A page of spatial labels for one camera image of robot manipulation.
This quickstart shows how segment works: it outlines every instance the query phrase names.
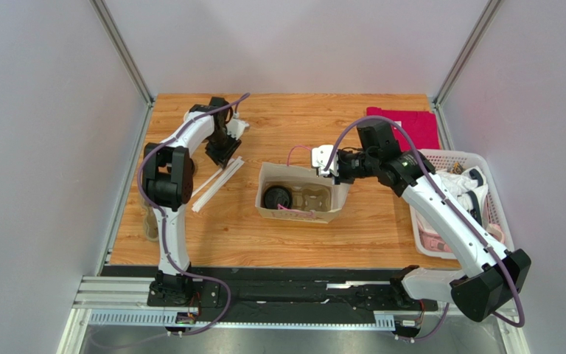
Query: white fabric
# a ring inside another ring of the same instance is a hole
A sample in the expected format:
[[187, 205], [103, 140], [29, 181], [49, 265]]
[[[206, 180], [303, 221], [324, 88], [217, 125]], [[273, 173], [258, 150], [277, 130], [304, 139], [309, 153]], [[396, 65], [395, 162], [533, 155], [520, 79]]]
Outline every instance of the white fabric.
[[[472, 179], [470, 177], [469, 172], [471, 170], [477, 170], [482, 179], [483, 185], [477, 187], [477, 180]], [[458, 203], [465, 209], [465, 210], [473, 210], [474, 206], [472, 204], [472, 199], [469, 195], [465, 194], [468, 191], [473, 191], [477, 196], [477, 200], [479, 201], [479, 209], [483, 213], [483, 202], [486, 200], [486, 196], [488, 195], [488, 184], [486, 181], [486, 177], [481, 172], [479, 167], [469, 168], [465, 170], [461, 175], [456, 175], [453, 173], [448, 173], [446, 170], [441, 170], [436, 172], [436, 174], [442, 180], [442, 183], [447, 188], [449, 193], [453, 195], [457, 200]], [[438, 233], [431, 227], [431, 225], [425, 220], [425, 218], [420, 215], [420, 213], [416, 212], [416, 219], [418, 221], [418, 227], [421, 231], [429, 235], [437, 235]], [[488, 221], [484, 222], [484, 227], [487, 226]]]

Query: metal floor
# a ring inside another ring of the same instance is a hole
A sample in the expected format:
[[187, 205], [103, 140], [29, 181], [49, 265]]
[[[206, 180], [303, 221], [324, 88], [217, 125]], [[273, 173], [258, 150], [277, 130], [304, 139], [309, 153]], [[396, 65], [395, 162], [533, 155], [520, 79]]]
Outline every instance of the metal floor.
[[[437, 316], [426, 316], [422, 333], [431, 330]], [[103, 345], [122, 345], [163, 333], [160, 327], [89, 326], [87, 336]], [[107, 353], [85, 339], [81, 353]], [[354, 330], [266, 330], [212, 329], [186, 338], [161, 338], [140, 347], [111, 353], [225, 353], [225, 354], [305, 354], [305, 353], [507, 353], [497, 325], [490, 316], [471, 322], [464, 316], [449, 316], [434, 337], [409, 344], [395, 341], [391, 333]]]

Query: pink item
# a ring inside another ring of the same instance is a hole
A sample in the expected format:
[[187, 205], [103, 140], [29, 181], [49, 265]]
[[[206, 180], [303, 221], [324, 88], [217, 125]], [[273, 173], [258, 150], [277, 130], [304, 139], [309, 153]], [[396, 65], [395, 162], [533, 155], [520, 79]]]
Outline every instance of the pink item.
[[302, 210], [296, 210], [296, 209], [288, 209], [285, 206], [282, 206], [281, 204], [279, 204], [279, 210], [287, 210], [288, 212], [294, 212], [297, 215], [300, 216], [308, 216], [310, 218], [315, 218], [315, 215], [313, 214], [313, 211], [311, 212], [304, 212]]
[[[501, 231], [501, 226], [497, 225], [496, 223], [488, 224], [488, 228], [486, 230], [494, 237], [497, 241], [505, 244], [506, 243], [506, 236]], [[422, 241], [422, 246], [434, 252], [446, 252], [451, 253], [451, 248], [447, 245], [444, 240], [438, 234], [432, 234], [422, 231], [419, 227], [419, 234], [420, 240]]]
[[[440, 149], [438, 139], [438, 123], [436, 115], [426, 111], [384, 111], [379, 107], [368, 107], [366, 114], [381, 116], [393, 121], [401, 122], [401, 126], [408, 132], [417, 149]], [[392, 128], [396, 140], [402, 151], [410, 150], [408, 142], [396, 128]]]
[[307, 146], [305, 146], [305, 145], [296, 145], [295, 147], [292, 147], [292, 150], [290, 150], [290, 153], [288, 153], [288, 155], [287, 155], [287, 166], [290, 165], [290, 157], [292, 157], [292, 152], [293, 152], [294, 149], [296, 149], [296, 148], [303, 148], [303, 149], [305, 149], [305, 150], [311, 152], [311, 148], [309, 148], [309, 147], [307, 147]]

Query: pink cloth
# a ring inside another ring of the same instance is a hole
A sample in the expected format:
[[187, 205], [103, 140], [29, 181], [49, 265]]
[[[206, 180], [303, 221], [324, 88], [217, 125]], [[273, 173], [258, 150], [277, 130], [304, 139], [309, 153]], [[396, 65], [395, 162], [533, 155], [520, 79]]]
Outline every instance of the pink cloth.
[[[379, 107], [368, 107], [366, 114], [381, 116], [393, 121], [401, 122], [401, 126], [408, 132], [417, 149], [439, 149], [438, 123], [436, 115], [426, 111], [384, 111]], [[399, 141], [402, 151], [410, 150], [408, 142], [396, 128], [392, 128], [394, 137]]]

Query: black lid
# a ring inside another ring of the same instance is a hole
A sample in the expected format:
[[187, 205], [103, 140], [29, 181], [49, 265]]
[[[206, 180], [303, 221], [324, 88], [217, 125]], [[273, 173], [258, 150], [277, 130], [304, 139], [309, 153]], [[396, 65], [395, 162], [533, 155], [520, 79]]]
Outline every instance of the black lid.
[[263, 205], [266, 209], [277, 210], [279, 205], [292, 207], [292, 193], [285, 187], [272, 186], [263, 193]]

